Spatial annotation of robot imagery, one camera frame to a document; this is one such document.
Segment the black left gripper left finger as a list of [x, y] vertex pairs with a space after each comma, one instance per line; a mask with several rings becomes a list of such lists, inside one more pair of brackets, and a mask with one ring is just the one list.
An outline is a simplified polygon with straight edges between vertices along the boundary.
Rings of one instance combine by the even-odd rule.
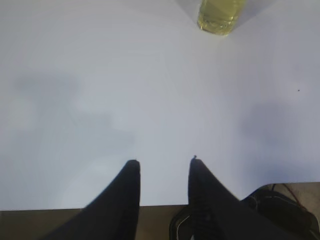
[[139, 218], [140, 192], [140, 163], [129, 160], [97, 198], [44, 238], [134, 240]]

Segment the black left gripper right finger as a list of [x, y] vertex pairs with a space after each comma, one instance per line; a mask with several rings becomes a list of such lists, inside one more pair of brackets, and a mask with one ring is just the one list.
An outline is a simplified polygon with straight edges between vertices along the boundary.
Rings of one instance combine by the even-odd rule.
[[194, 157], [188, 175], [188, 204], [196, 240], [296, 240], [238, 200]]

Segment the black robot base under table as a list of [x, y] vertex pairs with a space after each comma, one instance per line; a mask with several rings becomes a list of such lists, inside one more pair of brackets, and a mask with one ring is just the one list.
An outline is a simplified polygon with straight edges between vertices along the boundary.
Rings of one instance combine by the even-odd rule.
[[320, 226], [316, 216], [299, 202], [291, 189], [287, 188], [287, 191], [293, 199], [275, 191], [275, 186], [273, 184], [271, 189], [261, 187], [242, 202], [279, 228], [303, 240], [318, 240]]

